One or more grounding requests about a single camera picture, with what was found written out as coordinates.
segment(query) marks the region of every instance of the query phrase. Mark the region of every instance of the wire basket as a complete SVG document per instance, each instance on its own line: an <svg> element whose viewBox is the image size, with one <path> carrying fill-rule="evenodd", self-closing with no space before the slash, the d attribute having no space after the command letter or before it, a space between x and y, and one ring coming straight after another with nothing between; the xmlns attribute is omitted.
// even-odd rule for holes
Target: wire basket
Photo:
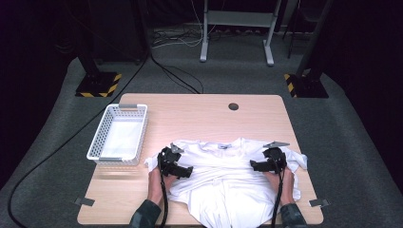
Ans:
<svg viewBox="0 0 403 228"><path fill-rule="evenodd" d="M137 165L146 125L147 105L108 105L86 157L98 164Z"/></svg>

